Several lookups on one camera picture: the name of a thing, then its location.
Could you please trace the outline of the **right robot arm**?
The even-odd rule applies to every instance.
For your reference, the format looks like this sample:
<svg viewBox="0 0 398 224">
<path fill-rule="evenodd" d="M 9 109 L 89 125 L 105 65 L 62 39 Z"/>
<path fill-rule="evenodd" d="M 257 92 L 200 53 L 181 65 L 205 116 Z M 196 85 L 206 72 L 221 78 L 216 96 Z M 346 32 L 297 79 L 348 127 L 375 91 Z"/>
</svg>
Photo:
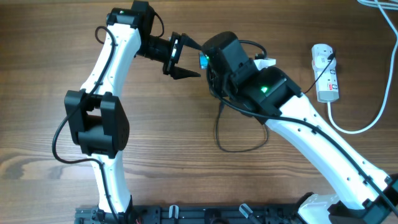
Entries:
<svg viewBox="0 0 398 224">
<path fill-rule="evenodd" d="M 302 199 L 296 209 L 300 221 L 381 223 L 397 213 L 397 178 L 356 152 L 281 69 L 248 57 L 230 31 L 207 40 L 201 51 L 212 94 L 286 139 L 333 187 L 330 195 Z"/>
</svg>

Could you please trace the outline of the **Galaxy S25 smartphone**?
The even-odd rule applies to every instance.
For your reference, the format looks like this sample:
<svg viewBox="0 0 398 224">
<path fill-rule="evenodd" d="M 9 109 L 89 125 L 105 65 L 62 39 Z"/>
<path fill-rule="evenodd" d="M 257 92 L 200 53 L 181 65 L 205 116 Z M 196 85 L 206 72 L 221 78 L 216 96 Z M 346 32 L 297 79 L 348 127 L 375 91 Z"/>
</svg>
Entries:
<svg viewBox="0 0 398 224">
<path fill-rule="evenodd" d="M 201 70 L 206 70 L 208 67 L 208 57 L 203 53 L 199 52 L 199 63 L 200 63 L 200 69 Z"/>
</svg>

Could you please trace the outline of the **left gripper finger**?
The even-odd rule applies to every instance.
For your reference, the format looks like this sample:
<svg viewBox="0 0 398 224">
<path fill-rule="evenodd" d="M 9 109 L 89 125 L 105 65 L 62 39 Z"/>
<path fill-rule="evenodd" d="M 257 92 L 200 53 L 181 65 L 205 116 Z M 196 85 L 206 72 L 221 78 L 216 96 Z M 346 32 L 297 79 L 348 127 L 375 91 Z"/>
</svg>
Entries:
<svg viewBox="0 0 398 224">
<path fill-rule="evenodd" d="M 191 37 L 189 37 L 186 33 L 182 34 L 182 44 L 184 46 L 190 47 L 195 50 L 201 50 L 201 45 L 196 43 Z"/>
<path fill-rule="evenodd" d="M 201 77 L 201 75 L 197 72 L 193 72 L 191 70 L 187 70 L 184 68 L 180 67 L 174 67 L 170 69 L 170 76 L 174 80 L 179 80 L 183 78 L 196 78 L 196 77 Z"/>
</svg>

